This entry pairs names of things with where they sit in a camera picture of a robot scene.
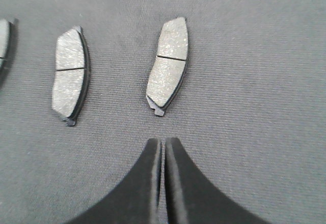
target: brake pad friction material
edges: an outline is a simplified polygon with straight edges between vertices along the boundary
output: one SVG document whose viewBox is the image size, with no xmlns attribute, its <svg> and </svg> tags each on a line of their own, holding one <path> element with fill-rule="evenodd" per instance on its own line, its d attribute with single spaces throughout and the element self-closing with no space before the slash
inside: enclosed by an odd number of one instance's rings
<svg viewBox="0 0 326 224">
<path fill-rule="evenodd" d="M 52 109 L 68 126 L 74 126 L 86 96 L 89 82 L 89 54 L 77 26 L 57 40 L 56 73 L 52 90 Z"/>
<path fill-rule="evenodd" d="M 176 95 L 185 72 L 188 34 L 185 18 L 179 17 L 163 25 L 157 55 L 148 78 L 146 98 L 154 114 L 163 116 Z"/>
</svg>

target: black rubber object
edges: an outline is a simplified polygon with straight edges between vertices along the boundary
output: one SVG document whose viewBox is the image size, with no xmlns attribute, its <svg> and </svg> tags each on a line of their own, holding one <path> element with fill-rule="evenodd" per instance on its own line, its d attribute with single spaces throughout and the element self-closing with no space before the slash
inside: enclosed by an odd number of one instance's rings
<svg viewBox="0 0 326 224">
<path fill-rule="evenodd" d="M 160 172 L 161 144 L 149 139 L 120 184 L 67 224 L 157 224 Z"/>
<path fill-rule="evenodd" d="M 217 189 L 177 138 L 166 140 L 165 188 L 169 224 L 267 224 Z"/>
</svg>

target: gray carpet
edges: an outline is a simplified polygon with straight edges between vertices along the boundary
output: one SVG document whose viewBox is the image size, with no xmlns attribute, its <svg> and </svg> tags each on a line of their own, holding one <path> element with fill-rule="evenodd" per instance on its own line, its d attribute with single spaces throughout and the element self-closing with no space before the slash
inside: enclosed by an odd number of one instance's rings
<svg viewBox="0 0 326 224">
<path fill-rule="evenodd" d="M 326 0 L 0 0 L 18 23 L 0 86 L 0 223 L 62 223 L 104 197 L 150 137 L 272 223 L 325 223 Z M 163 118 L 145 99 L 164 22 L 187 18 L 189 66 Z M 77 125 L 51 110 L 56 39 L 84 29 Z M 164 192 L 160 219 L 166 222 Z"/>
</svg>

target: black curved object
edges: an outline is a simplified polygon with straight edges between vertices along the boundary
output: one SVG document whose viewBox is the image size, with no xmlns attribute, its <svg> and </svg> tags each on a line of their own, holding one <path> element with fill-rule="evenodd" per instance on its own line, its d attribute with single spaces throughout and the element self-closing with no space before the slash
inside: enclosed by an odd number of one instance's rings
<svg viewBox="0 0 326 224">
<path fill-rule="evenodd" d="M 177 138 L 166 140 L 165 187 L 169 224 L 267 224 L 218 190 Z"/>
<path fill-rule="evenodd" d="M 158 224 L 161 144 L 149 139 L 130 172 L 99 203 L 67 224 Z"/>
</svg>

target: gray fabric surface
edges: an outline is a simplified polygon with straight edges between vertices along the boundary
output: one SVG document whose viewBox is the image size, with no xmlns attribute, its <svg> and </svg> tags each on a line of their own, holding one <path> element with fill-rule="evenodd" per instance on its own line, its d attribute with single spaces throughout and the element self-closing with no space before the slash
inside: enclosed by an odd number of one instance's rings
<svg viewBox="0 0 326 224">
<path fill-rule="evenodd" d="M 1 0 L 1 17 L 19 20 L 19 40 L 0 87 L 0 223 L 78 215 L 119 183 L 148 138 L 168 136 L 260 217 L 325 223 L 325 3 Z M 146 83 L 160 29 L 177 16 L 187 18 L 189 64 L 158 118 Z M 57 37 L 74 25 L 84 29 L 91 80 L 68 128 L 51 90 Z"/>
</svg>

